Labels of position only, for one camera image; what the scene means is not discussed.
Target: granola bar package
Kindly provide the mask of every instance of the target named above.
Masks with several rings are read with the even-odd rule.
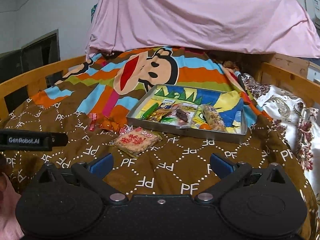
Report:
[[[213,106],[200,105],[200,108],[203,112],[205,120],[212,130],[221,132],[227,131],[221,116]]]
[[[138,127],[120,135],[118,138],[112,140],[109,145],[116,146],[119,150],[127,153],[133,158],[138,158],[141,152],[147,150],[161,140],[162,138],[160,135]]]

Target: white wall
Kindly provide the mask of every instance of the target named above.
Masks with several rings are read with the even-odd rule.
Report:
[[[0,53],[59,30],[60,58],[84,54],[98,0],[0,0]]]
[[[91,8],[98,0],[29,0],[17,15],[17,44],[59,30],[60,58],[84,54]]]
[[[16,0],[0,0],[0,54],[16,48]]]

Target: plastic wrapper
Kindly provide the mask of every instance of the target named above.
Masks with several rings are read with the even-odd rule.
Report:
[[[159,104],[158,103],[154,103],[147,111],[145,111],[143,113],[143,115],[141,116],[142,120],[146,120],[149,118],[149,116],[158,109]]]
[[[160,106],[148,116],[148,121],[160,122],[163,117],[172,112],[173,103],[173,99],[163,100]]]
[[[120,125],[114,122],[113,118],[104,118],[101,122],[100,128],[109,132],[119,133]]]
[[[88,125],[88,130],[89,131],[94,131],[96,128],[98,128],[103,121],[105,116],[103,114],[98,114],[98,113],[90,113],[89,114],[89,120],[90,123]]]
[[[89,131],[94,131],[96,128],[101,128],[103,130],[119,134],[120,130],[124,127],[124,124],[116,123],[112,117],[105,117],[101,113],[90,113],[89,119]]]
[[[200,105],[200,108],[211,130],[221,131],[221,132],[227,131],[226,126],[220,114],[217,112],[217,110],[213,106]]]
[[[130,132],[120,135],[112,140],[109,145],[115,146],[119,150],[127,153],[133,158],[138,158],[139,154],[161,141],[160,135],[138,127]]]
[[[175,125],[177,128],[187,128],[191,127],[197,105],[179,103],[172,106],[171,110],[171,113],[161,119],[161,123]]]
[[[120,129],[119,134],[120,134],[120,135],[126,134],[126,133],[128,133],[128,132],[130,132],[130,131],[132,131],[132,130],[133,130],[133,126],[132,126],[132,125],[129,126],[129,125],[125,124],[125,125]]]

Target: red label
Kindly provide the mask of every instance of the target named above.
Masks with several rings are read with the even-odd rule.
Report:
[[[134,140],[134,144],[140,144],[140,143],[142,143],[144,140],[145,140],[146,138],[144,138],[144,137],[139,137],[139,139],[136,139],[136,140]]]
[[[132,142],[132,139],[130,138],[127,138],[127,137],[123,137],[120,142],[123,142],[123,143],[129,143],[129,142]]]
[[[131,139],[137,139],[138,135],[129,134],[128,137]]]
[[[92,121],[90,123],[89,131],[93,131],[94,126],[96,124],[96,120],[97,120],[97,114],[96,113],[90,114],[90,117],[92,117]]]

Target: wooden bed frame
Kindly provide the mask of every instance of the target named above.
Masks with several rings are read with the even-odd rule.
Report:
[[[301,97],[306,102],[308,107],[313,106],[314,102],[320,104],[320,85],[301,76],[301,72],[299,74],[294,73],[271,63],[262,62],[261,59],[262,57],[260,60],[250,60],[251,66],[254,64],[256,67],[246,70],[246,72],[250,73],[256,81],[264,84],[276,85],[289,90],[293,94]],[[28,95],[31,97],[39,91],[47,88],[45,79],[47,76],[60,71],[62,71],[63,75],[65,75],[68,73],[69,68],[80,65],[83,62],[85,62],[85,56],[62,60],[28,71],[1,83],[0,120],[5,119],[9,114],[4,101],[5,96],[24,86],[27,86]]]

